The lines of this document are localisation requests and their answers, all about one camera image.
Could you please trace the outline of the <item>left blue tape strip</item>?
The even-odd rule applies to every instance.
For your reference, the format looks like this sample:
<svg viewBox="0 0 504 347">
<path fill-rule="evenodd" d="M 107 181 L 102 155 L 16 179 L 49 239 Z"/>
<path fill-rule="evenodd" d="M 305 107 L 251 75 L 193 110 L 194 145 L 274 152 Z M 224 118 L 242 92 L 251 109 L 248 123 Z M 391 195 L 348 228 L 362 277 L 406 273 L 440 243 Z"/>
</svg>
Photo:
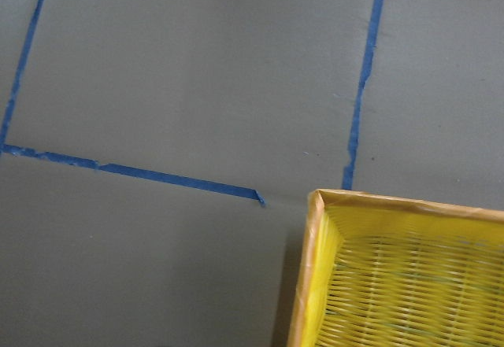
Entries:
<svg viewBox="0 0 504 347">
<path fill-rule="evenodd" d="M 17 67 L 13 78 L 13 84 L 9 92 L 9 98 L 6 103 L 6 108 L 1 123 L 1 153 L 6 151 L 5 145 L 6 145 L 6 138 L 9 133 L 9 126 L 11 124 L 13 113 L 16 108 L 17 96 L 20 91 L 21 82 L 24 76 L 24 71 L 28 63 L 28 57 L 31 51 L 32 42 L 35 36 L 39 16 L 43 8 L 44 2 L 45 0 L 37 0 L 35 4 L 35 8 L 31 13 L 28 29 L 24 37 L 23 46 L 20 51 L 20 56 L 17 62 Z"/>
</svg>

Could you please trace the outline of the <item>torn blue tape strip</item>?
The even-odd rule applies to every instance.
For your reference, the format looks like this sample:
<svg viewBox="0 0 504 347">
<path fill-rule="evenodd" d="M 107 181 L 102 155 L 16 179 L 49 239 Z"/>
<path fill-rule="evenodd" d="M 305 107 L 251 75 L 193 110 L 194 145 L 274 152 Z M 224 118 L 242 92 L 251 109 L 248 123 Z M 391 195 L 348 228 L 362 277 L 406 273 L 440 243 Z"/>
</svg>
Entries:
<svg viewBox="0 0 504 347">
<path fill-rule="evenodd" d="M 175 186 L 188 187 L 196 190 L 225 194 L 233 197 L 242 197 L 257 201 L 261 207 L 266 206 L 266 200 L 260 195 L 260 193 L 257 190 L 248 187 L 218 183 L 209 180 L 196 179 L 164 172 L 157 172 L 143 168 L 135 168 L 122 164 L 102 164 L 92 159 L 69 156 L 62 153 L 42 152 L 28 147 L 14 146 L 9 144 L 5 144 L 2 147 L 2 152 L 13 155 L 15 157 L 32 158 L 40 161 L 48 161 L 78 168 L 87 168 L 97 172 L 107 172 L 137 179 L 145 179 Z"/>
</svg>

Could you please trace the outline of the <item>right blue tape strip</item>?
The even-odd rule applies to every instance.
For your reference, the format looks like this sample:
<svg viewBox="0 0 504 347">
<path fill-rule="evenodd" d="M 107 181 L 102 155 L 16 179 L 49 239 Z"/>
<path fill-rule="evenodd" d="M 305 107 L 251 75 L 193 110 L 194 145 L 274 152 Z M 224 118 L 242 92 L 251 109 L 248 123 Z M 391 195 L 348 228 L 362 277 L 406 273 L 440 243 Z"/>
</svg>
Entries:
<svg viewBox="0 0 504 347">
<path fill-rule="evenodd" d="M 354 110 L 351 118 L 350 133 L 346 147 L 349 160 L 343 168 L 343 177 L 341 182 L 343 190 L 352 190 L 354 185 L 354 173 L 359 148 L 363 95 L 365 92 L 365 86 L 372 74 L 373 57 L 378 39 L 383 3 L 384 0 L 372 0 L 372 9 L 365 41 L 365 50 L 361 63 L 358 89 L 354 99 Z"/>
</svg>

